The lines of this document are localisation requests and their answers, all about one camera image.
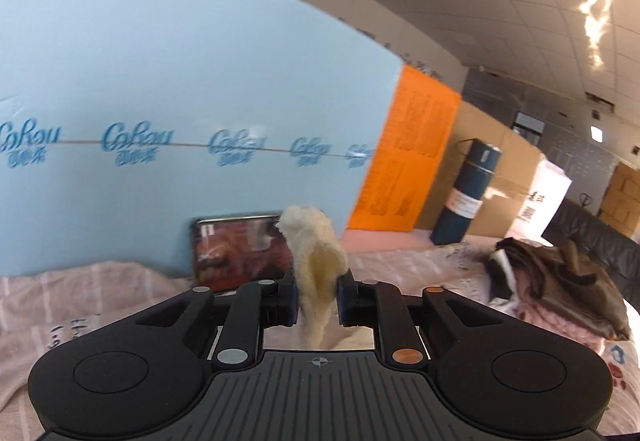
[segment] white fluffy object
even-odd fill
[[[335,302],[336,280],[348,270],[347,255],[338,244],[331,219],[317,208],[290,206],[277,226],[293,254],[302,346],[318,349]]]

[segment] cylinder label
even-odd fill
[[[460,192],[460,190],[452,189],[449,195],[449,199],[445,205],[445,208],[451,210],[454,214],[465,217],[467,219],[473,219],[478,214],[482,201],[473,199],[466,194]]]

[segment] pile of clothes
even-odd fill
[[[490,306],[586,345],[599,355],[605,340],[625,341],[631,331],[620,291],[604,267],[578,252],[516,239],[496,244],[486,263]]]

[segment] gray wall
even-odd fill
[[[538,147],[572,180],[567,197],[578,201],[580,193],[586,192],[593,198],[588,209],[598,210],[619,159],[575,133],[577,102],[476,69],[469,70],[462,97],[508,127],[518,111],[543,120],[546,125]]]

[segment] red paw print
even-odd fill
[[[617,387],[618,381],[620,381],[620,389],[622,389],[623,391],[626,391],[626,381],[622,379],[623,374],[622,374],[622,371],[620,370],[620,367],[618,367],[612,361],[610,361],[607,365],[609,366],[609,371],[611,371],[611,374],[613,376],[613,386]]]

